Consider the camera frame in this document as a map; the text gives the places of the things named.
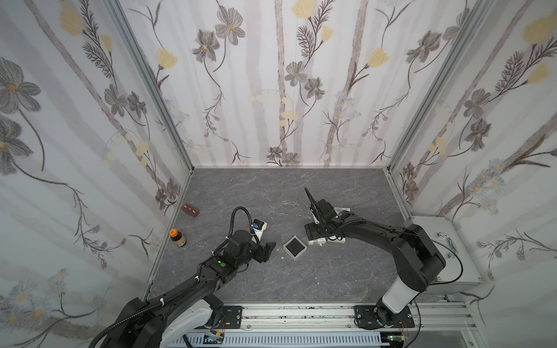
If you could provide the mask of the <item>white jewelry box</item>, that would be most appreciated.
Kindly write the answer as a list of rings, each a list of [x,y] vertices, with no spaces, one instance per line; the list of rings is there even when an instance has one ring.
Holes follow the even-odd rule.
[[[327,238],[318,238],[318,239],[310,240],[308,243],[309,245],[315,245],[315,244],[325,244],[326,242],[327,242]]]
[[[345,208],[345,207],[335,207],[334,211],[335,211],[336,214],[340,214],[340,213],[343,213],[343,212],[350,212],[351,209],[350,208]]]

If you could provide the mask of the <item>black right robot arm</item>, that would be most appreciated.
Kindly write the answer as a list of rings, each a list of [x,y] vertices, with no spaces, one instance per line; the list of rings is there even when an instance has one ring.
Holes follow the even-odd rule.
[[[390,226],[347,210],[336,213],[326,200],[316,201],[314,198],[310,198],[310,211],[318,222],[307,224],[305,229],[317,233],[318,237],[358,239],[392,255],[397,278],[378,301],[379,313],[391,316],[401,313],[437,280],[446,266],[442,252],[421,226]]]

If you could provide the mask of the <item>white jewelry box lid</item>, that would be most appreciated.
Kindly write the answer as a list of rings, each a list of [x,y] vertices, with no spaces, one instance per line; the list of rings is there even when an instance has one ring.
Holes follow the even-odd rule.
[[[341,236],[329,236],[327,239],[329,242],[339,243],[339,244],[344,244],[346,242],[345,238]]]

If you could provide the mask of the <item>white box base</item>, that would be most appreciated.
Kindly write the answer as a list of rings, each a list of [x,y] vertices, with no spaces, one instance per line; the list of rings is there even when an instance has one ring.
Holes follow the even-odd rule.
[[[306,251],[307,246],[297,236],[293,236],[283,249],[293,260],[297,260]]]

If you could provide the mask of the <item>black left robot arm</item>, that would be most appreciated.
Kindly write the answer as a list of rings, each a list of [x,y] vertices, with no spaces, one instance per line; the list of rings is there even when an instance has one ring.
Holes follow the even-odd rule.
[[[276,243],[261,246],[253,239],[248,231],[235,231],[177,287],[148,300],[129,301],[115,322],[97,334],[89,346],[166,347],[173,340],[173,324],[184,326],[182,331],[204,326],[213,311],[222,309],[222,301],[214,293],[234,279],[243,265],[270,259]]]

